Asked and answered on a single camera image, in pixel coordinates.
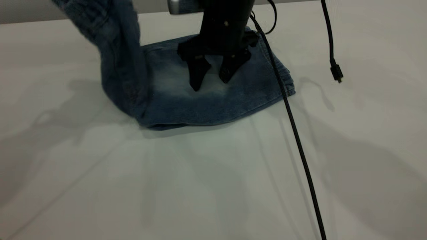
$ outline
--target blue denim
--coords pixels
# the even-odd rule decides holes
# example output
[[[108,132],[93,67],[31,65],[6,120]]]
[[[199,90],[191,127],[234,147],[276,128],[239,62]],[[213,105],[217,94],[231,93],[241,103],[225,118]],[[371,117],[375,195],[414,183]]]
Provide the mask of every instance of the blue denim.
[[[228,123],[281,100],[280,88],[260,38],[251,59],[228,84],[219,76],[221,56],[206,56],[212,68],[195,92],[187,63],[177,54],[187,36],[140,46],[131,0],[53,0],[101,54],[102,87],[112,102],[141,126],[165,130]],[[295,93],[289,71],[275,57],[288,96]]]

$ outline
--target jeans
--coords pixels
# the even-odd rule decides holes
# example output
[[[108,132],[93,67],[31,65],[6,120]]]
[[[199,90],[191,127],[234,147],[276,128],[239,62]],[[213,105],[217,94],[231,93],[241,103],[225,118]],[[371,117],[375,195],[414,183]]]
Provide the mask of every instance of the jeans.
[[[177,54],[187,36],[140,46],[131,0],[52,0],[98,47],[102,87],[111,101],[141,126],[166,130],[228,123],[281,100],[266,46],[249,47],[251,59],[223,83],[221,56],[206,56],[212,68],[195,92],[187,63]],[[289,71],[275,57],[288,96],[295,93]]]

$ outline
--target white tabletop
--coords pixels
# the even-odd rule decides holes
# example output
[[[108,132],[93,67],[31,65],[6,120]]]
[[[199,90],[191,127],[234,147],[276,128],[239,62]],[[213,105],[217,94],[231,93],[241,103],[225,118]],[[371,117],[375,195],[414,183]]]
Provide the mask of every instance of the white tabletop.
[[[278,4],[268,36],[330,240],[427,239],[427,11],[420,0]],[[268,5],[254,8],[268,29]],[[200,14],[139,15],[143,44]],[[284,104],[153,132],[117,110],[68,20],[0,26],[0,239],[319,240]]]

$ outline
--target cable connector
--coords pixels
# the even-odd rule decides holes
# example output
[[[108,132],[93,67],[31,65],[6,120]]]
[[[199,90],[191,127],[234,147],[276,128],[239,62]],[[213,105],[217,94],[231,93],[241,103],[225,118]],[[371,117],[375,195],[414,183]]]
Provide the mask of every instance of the cable connector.
[[[338,64],[336,64],[335,60],[331,60],[330,65],[331,65],[330,71],[332,72],[333,79],[335,79],[335,81],[338,81],[338,83],[341,83],[341,78],[344,77],[344,75],[342,74],[341,68],[339,67]]]

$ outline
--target black cable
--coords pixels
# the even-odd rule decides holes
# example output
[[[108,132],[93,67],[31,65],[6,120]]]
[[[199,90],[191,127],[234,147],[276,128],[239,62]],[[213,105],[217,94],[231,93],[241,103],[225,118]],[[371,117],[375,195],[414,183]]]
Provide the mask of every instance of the black cable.
[[[276,23],[277,23],[277,9],[276,9],[276,5],[274,4],[273,0],[268,0],[268,2],[271,4],[271,6],[273,7],[273,10],[274,10],[274,24],[273,24],[273,27],[270,29],[270,31],[266,32],[265,35],[270,34],[271,32],[273,32],[274,28],[276,27]]]
[[[341,68],[335,62],[335,58],[333,57],[333,36],[332,36],[332,27],[330,26],[330,19],[328,8],[326,7],[326,0],[321,0],[323,14],[325,15],[326,27],[328,28],[328,37],[329,37],[329,61],[330,61],[330,70],[333,75],[333,79],[341,83],[341,78],[343,78],[343,74]]]
[[[325,228],[323,226],[322,216],[320,214],[319,204],[317,202],[316,192],[314,190],[313,180],[311,179],[310,170],[308,168],[307,160],[305,159],[304,150],[302,148],[302,144],[301,144],[301,140],[299,138],[298,130],[296,128],[295,120],[294,120],[293,114],[291,112],[291,108],[290,108],[290,105],[289,105],[289,102],[288,102],[288,98],[287,98],[287,95],[286,95],[285,87],[284,87],[283,82],[282,82],[282,80],[280,78],[279,71],[277,70],[277,66],[276,66],[276,63],[274,61],[273,53],[271,51],[270,45],[269,45],[269,43],[267,41],[267,38],[266,38],[264,32],[262,31],[262,29],[261,29],[260,25],[258,24],[258,22],[255,20],[255,17],[253,17],[251,15],[250,18],[254,22],[255,28],[260,33],[261,38],[263,39],[263,41],[264,41],[264,43],[265,43],[265,45],[267,47],[267,52],[268,52],[268,55],[270,57],[271,65],[273,67],[274,74],[276,75],[277,82],[279,83],[280,92],[282,93],[283,101],[285,102],[285,106],[286,106],[286,111],[288,112],[289,120],[290,120],[291,125],[292,125],[292,130],[293,130],[293,133],[294,133],[294,136],[295,136],[296,144],[298,146],[299,154],[301,156],[302,164],[304,166],[305,175],[307,176],[308,186],[310,188],[311,199],[312,199],[313,205],[314,205],[314,211],[316,212],[317,223],[319,225],[320,235],[322,237],[322,240],[326,240]]]

